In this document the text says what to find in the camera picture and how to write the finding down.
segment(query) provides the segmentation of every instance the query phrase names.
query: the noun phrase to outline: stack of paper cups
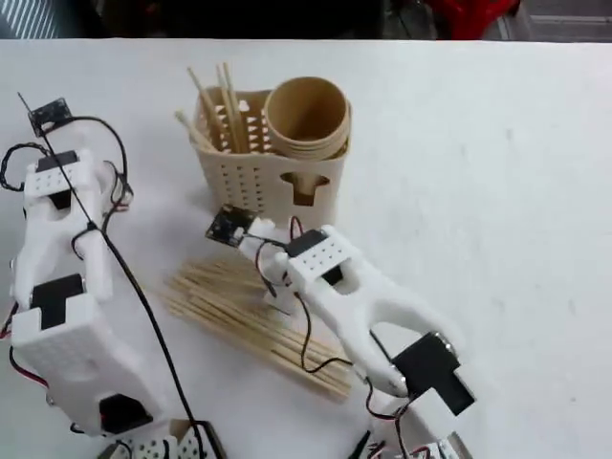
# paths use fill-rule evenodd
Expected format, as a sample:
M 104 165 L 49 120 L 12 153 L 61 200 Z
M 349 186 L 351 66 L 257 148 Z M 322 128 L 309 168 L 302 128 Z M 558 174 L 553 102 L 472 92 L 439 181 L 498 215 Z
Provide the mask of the stack of paper cups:
M 264 107 L 270 142 L 277 154 L 316 162 L 334 158 L 348 141 L 350 106 L 332 82 L 304 76 L 274 89 Z M 294 174 L 299 193 L 312 195 L 318 176 Z

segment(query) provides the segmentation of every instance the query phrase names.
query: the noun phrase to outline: red object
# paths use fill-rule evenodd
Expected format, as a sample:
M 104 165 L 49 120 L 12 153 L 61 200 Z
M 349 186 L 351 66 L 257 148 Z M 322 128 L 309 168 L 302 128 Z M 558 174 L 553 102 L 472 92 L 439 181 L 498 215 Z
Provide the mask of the red object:
M 477 40 L 498 17 L 516 13 L 520 0 L 425 0 L 450 25 L 450 39 Z

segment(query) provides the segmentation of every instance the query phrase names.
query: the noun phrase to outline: bamboo skewer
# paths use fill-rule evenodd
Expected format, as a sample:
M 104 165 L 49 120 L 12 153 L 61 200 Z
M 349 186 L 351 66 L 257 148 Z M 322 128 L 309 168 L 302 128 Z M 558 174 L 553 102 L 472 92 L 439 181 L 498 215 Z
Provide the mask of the bamboo skewer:
M 207 300 L 200 296 L 200 299 L 203 299 L 209 306 L 215 307 L 215 302 Z M 228 317 L 233 318 L 234 320 L 244 323 L 247 326 L 250 326 L 252 329 L 258 331 L 262 335 L 269 336 L 274 338 L 277 342 L 284 344 L 286 347 L 292 349 L 297 354 L 300 354 L 302 348 L 304 346 L 304 338 L 298 340 L 292 337 L 291 335 L 285 335 L 278 328 L 271 328 L 266 324 L 261 318 L 254 317 L 248 314 L 244 314 L 244 311 L 241 311 L 240 308 L 236 308 L 233 305 L 225 304 L 222 310 L 222 313 Z M 320 352 L 315 348 L 308 349 L 306 354 L 308 358 L 310 358 L 315 364 L 321 364 L 324 361 L 333 357 L 331 352 Z
M 250 332 L 246 327 L 236 327 L 219 321 L 215 319 L 214 316 L 207 314 L 207 312 L 198 309 L 194 310 L 193 306 L 188 302 L 181 302 L 171 298 L 167 298 L 166 301 L 170 303 L 173 312 L 196 320 L 198 323 L 201 323 L 208 329 L 221 335 L 222 338 L 231 341 L 233 344 L 245 347 L 261 358 L 280 364 L 282 368 L 290 370 L 301 379 L 314 383 L 319 387 L 323 387 L 330 392 L 331 395 L 335 395 L 338 398 L 346 398 L 348 396 L 348 390 L 350 390 L 348 384 L 339 386 L 332 380 L 325 379 L 323 375 L 320 375 L 320 372 L 316 375 L 305 373 L 290 355 L 285 353 L 285 356 L 283 356 L 281 355 L 282 351 L 279 351 L 281 354 L 271 353 L 269 349 L 270 346 L 265 345 L 267 344 L 266 341 Z
M 295 350 L 294 348 L 286 347 L 266 331 L 262 332 L 261 329 L 253 328 L 247 322 L 241 321 L 238 317 L 226 314 L 227 311 L 225 309 L 216 308 L 214 305 L 210 303 L 207 304 L 205 301 L 191 300 L 188 304 L 189 306 L 186 305 L 186 307 L 193 313 L 203 313 L 208 317 L 213 317 L 214 320 L 227 324 L 229 328 L 239 331 L 241 335 L 245 332 L 249 333 L 262 347 L 278 354 L 284 359 L 292 361 L 301 369 L 301 359 L 299 357 L 299 350 L 301 350 L 301 348 Z M 308 361 L 308 363 L 314 366 L 321 364 L 322 360 L 314 360 L 311 357 L 311 361 Z M 331 382 L 346 389 L 350 389 L 350 385 L 345 380 L 346 371 L 342 370 L 343 368 L 339 366 L 339 364 L 332 363 L 316 372 L 313 376 L 327 381 L 328 383 Z
M 229 131 L 231 132 L 231 140 L 233 141 L 233 151 L 235 153 L 240 153 L 241 144 L 238 141 L 238 133 L 236 120 L 233 115 L 233 110 L 231 107 L 230 95 L 228 94 L 228 88 L 226 87 L 226 83 L 223 80 L 223 75 L 221 75 L 221 68 L 217 65 L 217 80 L 219 82 L 219 89 L 221 90 L 221 98 L 223 99 L 223 104 L 226 106 L 226 116 L 228 117 L 228 126 Z
M 229 341 L 233 345 L 247 349 L 249 352 L 255 354 L 257 357 L 274 363 L 282 370 L 287 371 L 291 376 L 295 376 L 301 381 L 307 382 L 313 389 L 318 391 L 320 391 L 321 389 L 324 390 L 325 393 L 333 397 L 335 400 L 341 402 L 348 397 L 347 391 L 342 390 L 333 384 L 322 381 L 319 378 L 313 377 L 313 375 L 304 373 L 300 368 L 295 366 L 290 361 L 283 359 L 277 354 L 272 354 L 268 352 L 266 349 L 253 344 L 247 339 L 243 339 L 239 335 L 231 333 L 228 329 L 224 328 L 223 326 L 212 320 L 199 316 L 193 312 L 186 311 L 183 306 L 184 305 L 180 302 L 172 302 L 170 306 L 170 311 L 178 316 L 186 316 L 191 318 L 192 320 L 195 320 L 202 326 L 206 327 L 212 333 L 218 335 L 220 338 Z
M 245 137 L 246 130 L 244 123 L 242 122 L 242 114 L 240 113 L 240 104 L 236 97 L 236 93 L 233 90 L 233 84 L 231 83 L 230 66 L 227 62 L 223 63 L 223 72 L 226 77 L 226 84 L 228 85 L 229 101 L 231 102 L 231 109 L 236 120 L 236 127 L 238 129 L 238 141 L 242 143 L 243 152 L 249 153 L 251 151 L 249 147 L 249 138 Z
M 213 305 L 223 305 L 227 313 L 229 313 L 229 311 L 232 311 L 238 316 L 247 317 L 251 321 L 253 326 L 259 327 L 260 329 L 263 328 L 266 331 L 269 331 L 270 333 L 278 334 L 280 337 L 282 337 L 280 339 L 282 339 L 283 342 L 290 341 L 291 344 L 289 345 L 293 346 L 294 349 L 296 349 L 297 351 L 301 351 L 305 337 L 299 334 L 298 332 L 284 328 L 279 321 L 268 320 L 268 323 L 266 323 L 266 321 L 263 320 L 262 317 L 258 316 L 256 313 L 249 311 L 247 308 L 238 308 L 231 304 L 230 301 L 226 301 L 222 296 L 219 296 L 214 292 L 207 291 L 188 279 L 184 279 L 181 277 L 173 277 L 171 280 L 168 281 L 168 284 L 170 285 L 170 287 L 175 287 L 176 285 L 178 285 L 177 290 L 186 291 L 191 297 L 195 296 L 196 298 L 200 298 Z M 327 360 L 337 356 L 338 352 L 312 340 L 308 346 L 308 354 L 317 354 L 317 363 L 322 363 L 323 360 Z
M 202 133 L 200 133 L 200 131 L 198 131 L 196 127 L 189 121 L 183 111 L 177 110 L 176 112 L 174 112 L 174 117 L 179 121 L 180 124 L 182 124 L 186 128 L 187 132 L 189 133 L 189 136 L 195 142 L 199 143 L 201 146 L 209 150 L 218 152 L 214 145 L 210 143 L 210 141 L 206 137 L 204 137 L 204 135 L 202 135 Z
M 316 374 L 303 370 L 305 336 L 288 327 L 271 307 L 261 304 L 265 286 L 244 260 L 186 262 L 166 284 L 171 291 L 161 296 L 173 314 L 196 321 L 335 400 L 348 396 L 350 373 L 342 363 L 333 362 Z M 311 340 L 304 365 L 313 368 L 338 354 Z
M 228 132 L 228 129 L 226 128 L 226 126 L 223 124 L 223 122 L 219 118 L 219 115 L 217 114 L 217 109 L 215 108 L 214 102 L 210 98 L 210 94 L 208 93 L 207 89 L 204 86 L 202 86 L 202 83 L 200 83 L 200 80 L 195 75 L 191 67 L 187 67 L 187 72 L 189 73 L 189 76 L 191 77 L 193 84 L 195 85 L 195 87 L 198 90 L 198 93 L 200 94 L 200 101 L 202 102 L 203 107 L 206 107 L 210 118 L 212 119 L 214 124 L 217 126 L 221 134 L 223 134 L 223 136 L 226 139 L 229 139 L 230 133 Z

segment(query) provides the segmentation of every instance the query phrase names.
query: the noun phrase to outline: white tabletop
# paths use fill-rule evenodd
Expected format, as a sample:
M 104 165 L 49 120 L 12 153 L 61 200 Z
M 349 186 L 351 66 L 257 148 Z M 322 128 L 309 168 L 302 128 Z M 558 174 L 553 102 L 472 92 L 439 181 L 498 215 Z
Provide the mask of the white tabletop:
M 116 126 L 136 199 L 111 236 L 150 284 L 212 244 L 206 183 L 172 119 L 195 101 L 185 67 L 212 82 L 226 60 L 240 89 L 332 79 L 354 108 L 338 226 L 470 338 L 497 389 L 487 401 L 490 457 L 606 457 L 611 57 L 609 45 L 0 41 L 0 144 L 33 139 L 17 91 L 32 106 L 63 96 L 73 113 Z M 118 158 L 110 142 L 100 154 Z M 13 181 L 32 159 L 11 163 Z M 1 193 L 0 209 L 8 306 L 20 196 Z M 142 307 L 119 269 L 116 279 L 109 317 L 167 382 L 180 414 Z M 345 405 L 329 403 L 153 302 L 196 416 L 214 423 L 229 457 L 344 458 L 363 434 L 362 387 Z M 382 338 L 399 350 L 393 336 Z M 70 434 L 8 363 L 0 390 L 0 456 L 94 457 L 99 442 Z

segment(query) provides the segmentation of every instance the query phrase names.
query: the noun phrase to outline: beige plastic container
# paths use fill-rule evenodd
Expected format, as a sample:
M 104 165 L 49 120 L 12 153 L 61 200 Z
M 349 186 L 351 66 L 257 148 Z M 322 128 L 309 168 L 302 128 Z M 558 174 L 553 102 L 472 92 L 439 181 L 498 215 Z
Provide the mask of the beige plastic container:
M 231 204 L 256 211 L 280 227 L 286 227 L 293 215 L 299 217 L 306 228 L 333 223 L 340 177 L 349 151 L 350 112 L 343 143 L 335 140 L 334 148 L 336 145 L 339 148 L 331 158 L 308 161 L 279 156 L 275 154 L 264 117 L 270 92 L 236 92 L 251 150 L 241 153 L 230 153 L 228 140 L 210 121 L 198 98 L 194 124 L 221 151 L 207 150 L 191 140 L 213 197 L 219 206 Z M 227 126 L 220 89 L 208 88 L 208 93 Z

